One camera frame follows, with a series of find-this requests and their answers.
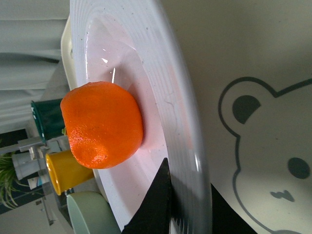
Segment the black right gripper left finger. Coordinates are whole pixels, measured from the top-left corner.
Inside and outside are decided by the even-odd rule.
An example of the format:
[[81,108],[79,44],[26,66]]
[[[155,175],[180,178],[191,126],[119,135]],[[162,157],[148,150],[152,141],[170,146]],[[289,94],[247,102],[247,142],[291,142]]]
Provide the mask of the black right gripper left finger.
[[168,234],[171,223],[172,183],[168,159],[163,159],[139,209],[123,234]]

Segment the black right gripper right finger under plate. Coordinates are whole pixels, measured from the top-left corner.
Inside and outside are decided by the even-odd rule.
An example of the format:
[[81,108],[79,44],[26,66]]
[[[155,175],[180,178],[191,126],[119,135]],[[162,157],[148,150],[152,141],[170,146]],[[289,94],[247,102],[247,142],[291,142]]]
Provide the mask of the black right gripper right finger under plate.
[[230,207],[211,185],[214,234],[253,234],[254,230]]

